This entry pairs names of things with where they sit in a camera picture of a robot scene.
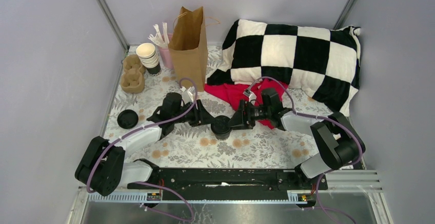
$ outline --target paper bag handle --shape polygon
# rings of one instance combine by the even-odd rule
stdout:
[[[205,25],[206,27],[207,27],[207,26],[211,26],[211,25],[218,25],[218,24],[221,24],[221,21],[219,21],[218,19],[214,18],[213,16],[206,16],[205,18],[210,18],[210,19],[213,19],[213,20],[216,21],[215,23],[206,24],[206,25]]]
[[[187,12],[183,12],[183,13],[179,14],[179,15],[174,19],[174,22],[172,23],[172,28],[173,28],[173,29],[175,29],[175,22],[176,22],[176,20],[178,20],[180,17],[182,17],[182,16],[184,16],[184,15],[186,15],[186,14],[187,14]]]
[[[175,22],[176,22],[179,18],[183,17],[183,16],[186,15],[186,14],[187,14],[187,12],[183,12],[183,13],[181,13],[180,15],[178,15],[178,16],[174,19],[174,22],[172,23],[172,28],[175,28]],[[218,19],[216,19],[216,18],[214,18],[213,16],[206,16],[205,18],[210,18],[210,19],[213,19],[213,20],[216,21],[215,23],[206,24],[206,25],[205,25],[206,27],[207,27],[207,26],[212,26],[212,25],[218,25],[218,24],[221,24],[221,21],[218,20]]]

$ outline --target checkered pillow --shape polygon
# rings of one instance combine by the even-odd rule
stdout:
[[[250,84],[273,77],[349,116],[358,92],[360,28],[339,30],[237,20],[222,45],[223,63],[209,85]]]

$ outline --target table surface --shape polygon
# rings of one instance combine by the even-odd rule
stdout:
[[[128,54],[134,54],[130,47]],[[222,62],[221,48],[208,47],[207,76]],[[308,97],[301,89],[289,89],[298,112],[329,115],[332,112],[320,102]],[[125,93],[118,85],[110,111],[104,138],[119,137],[128,130],[118,126],[116,118],[126,109],[139,115],[139,123],[148,118],[161,105],[168,92],[178,92],[175,72],[162,65],[158,76],[145,73],[145,89],[139,94]],[[225,101],[206,92],[199,93],[204,107],[213,116],[234,113]],[[290,107],[289,98],[283,96],[284,107]],[[210,126],[192,128],[188,124],[176,124],[165,138],[136,151],[126,162],[146,158],[160,167],[188,168],[294,168],[318,153],[314,139],[298,132],[269,129],[256,123],[253,130],[232,131],[227,140],[216,140]]]

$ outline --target white wall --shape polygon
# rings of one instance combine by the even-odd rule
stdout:
[[[63,223],[123,58],[95,0],[0,0],[1,223]]]
[[[359,0],[361,89],[351,117],[394,223],[434,223],[434,0]]]
[[[222,24],[207,27],[209,44],[222,43],[239,18],[269,23],[332,28],[347,0],[106,0],[125,38],[130,44],[148,42],[152,27],[172,22],[181,6],[194,10],[204,6],[206,16]]]

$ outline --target paper cup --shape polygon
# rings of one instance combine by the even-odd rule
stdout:
[[[152,58],[155,55],[155,46],[151,43],[143,43],[136,48],[136,55],[142,60]]]
[[[159,57],[156,55],[155,57],[143,60],[141,59],[142,65],[144,65],[146,68],[152,68],[159,62]]]
[[[139,57],[139,59],[141,60],[141,62],[152,62],[158,57],[159,56],[157,56],[157,53],[154,52],[154,54],[151,55],[150,57]]]
[[[147,70],[148,70],[148,73],[150,73],[150,75],[153,75],[153,76],[159,75],[162,71],[159,61],[157,61],[157,64],[153,67],[147,67]]]

